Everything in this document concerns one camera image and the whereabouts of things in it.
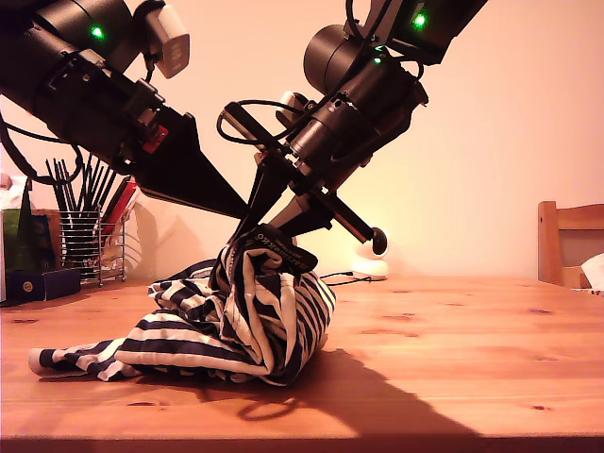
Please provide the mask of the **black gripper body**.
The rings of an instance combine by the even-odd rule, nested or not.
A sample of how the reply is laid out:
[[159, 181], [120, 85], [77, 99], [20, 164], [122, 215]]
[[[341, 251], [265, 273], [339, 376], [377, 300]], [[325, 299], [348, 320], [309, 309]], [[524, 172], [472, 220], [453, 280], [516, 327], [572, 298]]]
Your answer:
[[97, 55], [60, 53], [49, 73], [49, 129], [123, 175], [150, 177], [190, 161], [190, 118], [157, 90], [104, 66]]
[[287, 188], [294, 196], [314, 196], [331, 211], [331, 222], [340, 223], [362, 243], [378, 241], [378, 229], [365, 223], [337, 196], [338, 188], [369, 159], [361, 147], [375, 135], [350, 104], [327, 103], [284, 143], [254, 119], [243, 103], [229, 103], [221, 119], [258, 148], [257, 165], [263, 158], [284, 164], [289, 172]]

